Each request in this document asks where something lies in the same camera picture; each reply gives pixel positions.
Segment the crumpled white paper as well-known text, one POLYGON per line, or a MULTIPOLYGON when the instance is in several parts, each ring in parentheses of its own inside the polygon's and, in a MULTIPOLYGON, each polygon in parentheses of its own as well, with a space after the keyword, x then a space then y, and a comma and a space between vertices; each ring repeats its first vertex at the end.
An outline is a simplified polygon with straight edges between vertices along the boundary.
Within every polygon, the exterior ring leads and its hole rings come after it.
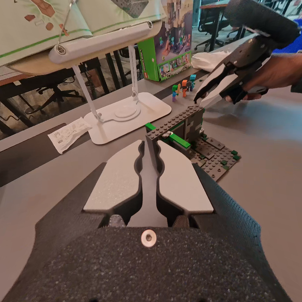
POLYGON ((195 69, 212 72, 230 54, 230 51, 196 53, 191 58, 191 65, 195 69))

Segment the black office chair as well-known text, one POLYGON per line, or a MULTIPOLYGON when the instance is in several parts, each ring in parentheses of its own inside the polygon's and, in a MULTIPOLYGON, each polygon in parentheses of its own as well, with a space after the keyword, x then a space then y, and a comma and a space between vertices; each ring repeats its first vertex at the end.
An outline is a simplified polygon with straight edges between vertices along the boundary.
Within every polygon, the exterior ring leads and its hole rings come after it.
POLYGON ((60 90, 59 84, 71 84, 75 82, 75 76, 72 76, 73 81, 72 82, 66 82, 67 79, 64 79, 61 82, 55 82, 54 84, 49 84, 46 87, 41 87, 36 89, 36 92, 38 92, 40 95, 43 94, 44 91, 51 89, 53 91, 53 94, 42 104, 42 105, 30 105, 28 101, 22 96, 18 95, 18 97, 28 106, 28 108, 25 110, 26 115, 31 115, 36 112, 40 112, 41 114, 45 115, 44 108, 50 105, 53 102, 56 102, 58 106, 61 106, 61 103, 64 102, 64 98, 78 98, 81 99, 83 103, 86 103, 86 99, 79 94, 76 90, 60 90))
POLYGON ((200 21, 198 25, 198 31, 206 32, 206 34, 209 33, 210 35, 215 33, 216 32, 216 27, 214 25, 215 18, 217 17, 217 15, 219 16, 220 11, 222 12, 222 16, 219 21, 218 32, 221 31, 223 28, 229 26, 228 20, 224 17, 224 10, 225 7, 202 9, 200 21))

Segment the instruction booklet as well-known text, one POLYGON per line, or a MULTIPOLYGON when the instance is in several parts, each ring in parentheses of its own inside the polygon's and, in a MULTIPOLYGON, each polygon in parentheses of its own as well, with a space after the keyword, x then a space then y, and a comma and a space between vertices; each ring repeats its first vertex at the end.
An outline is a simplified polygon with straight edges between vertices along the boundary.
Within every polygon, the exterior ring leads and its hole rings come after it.
POLYGON ((62 43, 165 17, 158 0, 1 0, 0 64, 52 48, 60 35, 62 43))

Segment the folded paper leaflet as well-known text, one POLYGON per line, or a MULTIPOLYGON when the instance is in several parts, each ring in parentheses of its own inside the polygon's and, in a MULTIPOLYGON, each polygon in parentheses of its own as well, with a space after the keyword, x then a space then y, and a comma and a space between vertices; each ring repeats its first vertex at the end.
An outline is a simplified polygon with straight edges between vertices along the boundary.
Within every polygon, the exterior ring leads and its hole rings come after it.
POLYGON ((92 129, 82 117, 48 134, 49 139, 59 154, 63 154, 78 138, 92 129))

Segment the grey desk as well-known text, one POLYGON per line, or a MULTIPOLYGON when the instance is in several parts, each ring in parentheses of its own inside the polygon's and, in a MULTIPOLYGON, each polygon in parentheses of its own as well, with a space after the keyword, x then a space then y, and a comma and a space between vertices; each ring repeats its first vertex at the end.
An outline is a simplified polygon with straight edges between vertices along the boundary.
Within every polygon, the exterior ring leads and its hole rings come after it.
MULTIPOLYGON (((301 94, 287 87, 257 101, 218 102, 203 128, 241 156, 219 185, 260 224, 271 268, 301 301, 301 94)), ((29 258, 36 223, 97 166, 144 138, 142 127, 106 145, 88 140, 1 187, 1 301, 29 258)))

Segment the person's right hand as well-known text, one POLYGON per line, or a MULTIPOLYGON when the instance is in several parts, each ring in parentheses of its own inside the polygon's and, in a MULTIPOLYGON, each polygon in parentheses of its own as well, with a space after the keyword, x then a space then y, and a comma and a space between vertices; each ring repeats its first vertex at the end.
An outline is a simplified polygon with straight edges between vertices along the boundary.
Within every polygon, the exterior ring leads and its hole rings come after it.
POLYGON ((283 88, 297 85, 302 77, 302 54, 272 55, 270 59, 258 69, 251 80, 243 85, 248 92, 255 86, 266 89, 283 88))

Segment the white reading stand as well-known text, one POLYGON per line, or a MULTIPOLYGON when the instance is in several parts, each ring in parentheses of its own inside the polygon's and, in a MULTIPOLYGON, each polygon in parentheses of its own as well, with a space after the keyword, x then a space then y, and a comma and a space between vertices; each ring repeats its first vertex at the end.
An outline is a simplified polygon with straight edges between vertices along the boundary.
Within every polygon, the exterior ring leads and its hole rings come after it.
POLYGON ((161 22, 145 21, 103 35, 80 38, 59 44, 50 51, 42 51, 8 65, 22 74, 44 75, 57 70, 73 68, 87 99, 91 112, 84 120, 90 124, 89 135, 96 145, 107 144, 147 123, 160 119, 171 112, 171 107, 148 92, 138 91, 134 43, 154 37, 161 22), (78 64, 101 54, 128 46, 132 78, 131 96, 96 109, 83 81, 78 64))

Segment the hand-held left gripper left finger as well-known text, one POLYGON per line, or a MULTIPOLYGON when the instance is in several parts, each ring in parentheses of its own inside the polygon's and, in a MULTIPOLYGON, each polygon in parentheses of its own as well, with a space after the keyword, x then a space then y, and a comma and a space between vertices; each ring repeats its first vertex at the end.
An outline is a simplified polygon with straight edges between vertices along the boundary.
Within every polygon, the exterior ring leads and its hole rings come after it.
POLYGON ((142 207, 142 158, 145 142, 137 140, 115 153, 105 164, 83 208, 88 213, 120 215, 127 225, 142 207))

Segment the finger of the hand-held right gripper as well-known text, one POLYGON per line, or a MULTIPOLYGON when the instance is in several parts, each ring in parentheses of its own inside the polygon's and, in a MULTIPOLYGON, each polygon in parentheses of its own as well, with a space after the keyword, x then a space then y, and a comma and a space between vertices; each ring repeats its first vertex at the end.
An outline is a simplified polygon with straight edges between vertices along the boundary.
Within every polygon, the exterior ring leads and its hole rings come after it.
POLYGON ((220 83, 201 100, 201 107, 208 108, 220 101, 223 98, 220 93, 236 79, 236 74, 231 74, 223 78, 220 83))
POLYGON ((201 86, 196 91, 194 96, 194 104, 197 104, 198 99, 202 98, 208 93, 215 85, 218 85, 222 79, 224 79, 229 72, 229 68, 224 63, 220 63, 202 82, 201 86))

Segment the green toy set box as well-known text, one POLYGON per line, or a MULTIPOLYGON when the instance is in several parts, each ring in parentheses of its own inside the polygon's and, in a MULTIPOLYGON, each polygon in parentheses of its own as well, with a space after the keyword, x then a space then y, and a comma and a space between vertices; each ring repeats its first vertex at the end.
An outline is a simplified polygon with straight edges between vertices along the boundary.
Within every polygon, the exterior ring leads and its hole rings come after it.
POLYGON ((161 1, 159 32, 138 43, 144 78, 164 81, 191 67, 193 1, 161 1))

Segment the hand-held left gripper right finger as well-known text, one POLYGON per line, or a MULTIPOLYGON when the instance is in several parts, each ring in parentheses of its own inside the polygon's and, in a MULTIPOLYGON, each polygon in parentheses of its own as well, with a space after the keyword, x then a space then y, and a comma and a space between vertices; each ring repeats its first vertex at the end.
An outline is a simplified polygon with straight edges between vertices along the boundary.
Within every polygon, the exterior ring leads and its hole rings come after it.
POLYGON ((172 226, 177 217, 213 214, 214 208, 191 161, 180 151, 159 140, 157 159, 157 210, 172 226))

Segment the brown wooden top table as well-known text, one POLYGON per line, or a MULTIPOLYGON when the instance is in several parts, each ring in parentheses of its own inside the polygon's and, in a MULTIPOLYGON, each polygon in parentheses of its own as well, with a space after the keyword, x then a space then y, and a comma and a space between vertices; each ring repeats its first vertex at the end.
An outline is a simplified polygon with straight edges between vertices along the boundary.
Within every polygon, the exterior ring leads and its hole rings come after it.
MULTIPOLYGON (((121 58, 118 51, 106 54, 103 58, 93 58, 81 63, 79 68, 92 100, 114 92, 131 82, 129 60, 121 58)), ((1 80, 1 140, 84 105, 81 99, 64 98, 60 107, 56 102, 45 107, 45 115, 40 112, 25 114, 28 106, 18 95, 22 95, 30 105, 42 105, 53 94, 53 91, 49 89, 40 95, 36 89, 64 79, 67 79, 66 82, 72 82, 72 76, 75 74, 70 68, 41 76, 29 77, 21 74, 12 79, 1 80)), ((63 83, 58 86, 60 90, 74 89, 84 97, 84 92, 76 77, 74 83, 63 83)))

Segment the blue plastic bin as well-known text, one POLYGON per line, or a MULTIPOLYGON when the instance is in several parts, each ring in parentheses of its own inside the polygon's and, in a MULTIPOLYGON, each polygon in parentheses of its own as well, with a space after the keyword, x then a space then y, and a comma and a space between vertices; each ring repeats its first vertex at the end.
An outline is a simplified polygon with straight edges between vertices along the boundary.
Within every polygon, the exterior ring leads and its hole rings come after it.
POLYGON ((302 52, 302 19, 295 19, 294 22, 296 22, 301 29, 300 36, 297 37, 295 41, 289 44, 288 46, 282 49, 275 49, 272 52, 273 54, 293 54, 302 52))

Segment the dark grey brick building model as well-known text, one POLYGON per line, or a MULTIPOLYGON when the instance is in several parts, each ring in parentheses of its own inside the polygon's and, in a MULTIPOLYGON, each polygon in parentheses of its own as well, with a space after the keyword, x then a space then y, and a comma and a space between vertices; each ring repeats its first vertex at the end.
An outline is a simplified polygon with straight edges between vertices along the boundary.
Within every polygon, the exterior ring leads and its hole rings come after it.
POLYGON ((204 108, 193 105, 158 127, 151 123, 145 124, 146 141, 158 173, 161 171, 157 146, 159 140, 185 155, 215 182, 240 160, 241 156, 236 150, 227 148, 222 142, 205 133, 202 128, 204 112, 204 108))

